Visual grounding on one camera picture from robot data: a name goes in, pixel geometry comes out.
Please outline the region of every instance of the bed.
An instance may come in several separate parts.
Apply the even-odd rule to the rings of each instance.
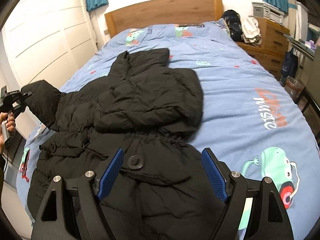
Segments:
[[[221,0],[153,0],[105,15],[111,37],[60,90],[77,91],[108,75],[116,56],[169,48],[171,68],[196,71],[203,92],[202,125],[190,140],[199,152],[210,147],[231,170],[273,179],[287,209],[294,237],[302,240],[320,215],[320,153],[301,111],[276,79],[228,35]],[[17,177],[19,198],[27,195],[39,144],[51,135],[39,123],[25,145]],[[244,235],[250,199],[239,234]]]

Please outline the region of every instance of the jacket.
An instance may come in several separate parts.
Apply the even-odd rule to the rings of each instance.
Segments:
[[[106,77],[62,93],[46,81],[22,88],[26,104],[56,131],[40,145],[28,192],[35,218],[56,175],[77,178],[121,147],[124,162],[101,203],[116,239],[209,239],[223,205],[201,154],[186,143],[202,118],[196,73],[168,68],[168,49],[121,53]],[[131,156],[144,159],[140,169]]]

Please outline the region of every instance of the metal screw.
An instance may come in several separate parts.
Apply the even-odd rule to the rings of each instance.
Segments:
[[[87,172],[85,173],[85,176],[88,177],[88,178],[92,177],[93,175],[94,175],[94,172],[93,172],[93,171],[87,171]]]
[[[269,177],[265,177],[265,178],[264,178],[264,181],[265,181],[266,183],[271,183],[271,182],[272,182],[272,179],[269,178]]]
[[[231,175],[232,175],[232,177],[235,177],[235,178],[239,178],[240,177],[240,173],[237,172],[237,171],[231,172]]]
[[[54,181],[54,182],[58,182],[58,181],[60,181],[60,179],[61,179],[61,177],[58,175],[58,176],[55,176],[55,177],[53,178],[53,181]]]

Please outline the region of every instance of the jacket button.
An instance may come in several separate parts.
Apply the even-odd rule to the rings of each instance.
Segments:
[[[56,150],[57,150],[56,143],[53,142],[53,143],[50,145],[50,151],[51,151],[52,153],[54,153]]]
[[[144,159],[140,155],[133,155],[128,159],[127,164],[131,170],[141,169],[144,165]]]

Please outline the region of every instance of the plastic container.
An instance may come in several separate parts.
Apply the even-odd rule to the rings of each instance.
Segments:
[[[293,77],[287,77],[285,79],[284,90],[290,95],[292,99],[296,99],[303,90],[303,85],[301,85]]]

